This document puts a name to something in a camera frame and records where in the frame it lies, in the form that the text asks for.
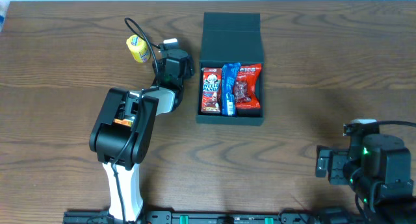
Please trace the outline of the blue Oreo cookie pack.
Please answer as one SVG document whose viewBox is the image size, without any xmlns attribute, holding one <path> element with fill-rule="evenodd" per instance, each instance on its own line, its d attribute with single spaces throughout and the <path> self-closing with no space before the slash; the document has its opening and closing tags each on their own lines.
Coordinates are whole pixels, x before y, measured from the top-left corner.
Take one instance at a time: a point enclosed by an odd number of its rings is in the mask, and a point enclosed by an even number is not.
<svg viewBox="0 0 416 224">
<path fill-rule="evenodd" d="M 240 63 L 224 64 L 222 67 L 221 103 L 223 116 L 234 116 L 236 114 L 233 87 L 240 68 Z"/>
</svg>

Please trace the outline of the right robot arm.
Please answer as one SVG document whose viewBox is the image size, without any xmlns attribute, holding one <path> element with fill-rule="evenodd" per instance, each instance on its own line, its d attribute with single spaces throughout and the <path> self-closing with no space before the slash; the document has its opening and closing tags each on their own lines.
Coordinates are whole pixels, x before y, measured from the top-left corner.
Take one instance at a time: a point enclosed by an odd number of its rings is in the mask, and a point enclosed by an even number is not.
<svg viewBox="0 0 416 224">
<path fill-rule="evenodd" d="M 347 185 L 355 193 L 359 215 L 343 208 L 320 211 L 318 223 L 414 223 L 415 197 L 410 177 L 411 153 L 404 142 L 386 134 L 370 134 L 352 160 L 347 150 L 317 146 L 316 177 Z"/>
</svg>

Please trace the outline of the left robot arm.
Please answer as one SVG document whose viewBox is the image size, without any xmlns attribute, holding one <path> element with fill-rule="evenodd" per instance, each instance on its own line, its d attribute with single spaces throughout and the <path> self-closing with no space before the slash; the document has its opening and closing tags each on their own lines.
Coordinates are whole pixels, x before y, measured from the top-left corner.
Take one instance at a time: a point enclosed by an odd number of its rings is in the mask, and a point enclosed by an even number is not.
<svg viewBox="0 0 416 224">
<path fill-rule="evenodd" d="M 111 202 L 106 214 L 88 218 L 88 223 L 136 223 L 142 213 L 139 170 L 155 118 L 180 105 L 184 81 L 194 74 L 191 55 L 181 49 L 162 51 L 153 67 L 156 76 L 149 88 L 111 88 L 101 107 L 89 146 L 107 173 Z"/>
</svg>

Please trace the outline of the red Hello Panda box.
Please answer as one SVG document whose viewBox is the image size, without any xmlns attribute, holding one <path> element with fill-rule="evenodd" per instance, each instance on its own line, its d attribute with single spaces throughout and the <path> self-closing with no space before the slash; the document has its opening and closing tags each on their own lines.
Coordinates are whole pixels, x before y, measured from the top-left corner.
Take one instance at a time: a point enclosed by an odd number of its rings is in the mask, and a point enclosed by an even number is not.
<svg viewBox="0 0 416 224">
<path fill-rule="evenodd" d="M 201 112 L 220 114 L 220 91 L 222 84 L 221 68 L 203 68 Z"/>
</svg>

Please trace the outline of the red Hacks candy bag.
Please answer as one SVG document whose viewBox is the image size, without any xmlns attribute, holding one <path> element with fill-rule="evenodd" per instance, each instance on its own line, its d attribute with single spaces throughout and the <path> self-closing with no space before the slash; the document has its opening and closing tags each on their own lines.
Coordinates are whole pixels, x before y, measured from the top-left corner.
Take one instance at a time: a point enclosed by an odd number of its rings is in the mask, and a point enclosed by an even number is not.
<svg viewBox="0 0 416 224">
<path fill-rule="evenodd" d="M 236 109 L 258 109 L 261 105 L 255 95 L 255 85 L 262 70 L 262 64 L 241 66 L 233 87 Z"/>
</svg>

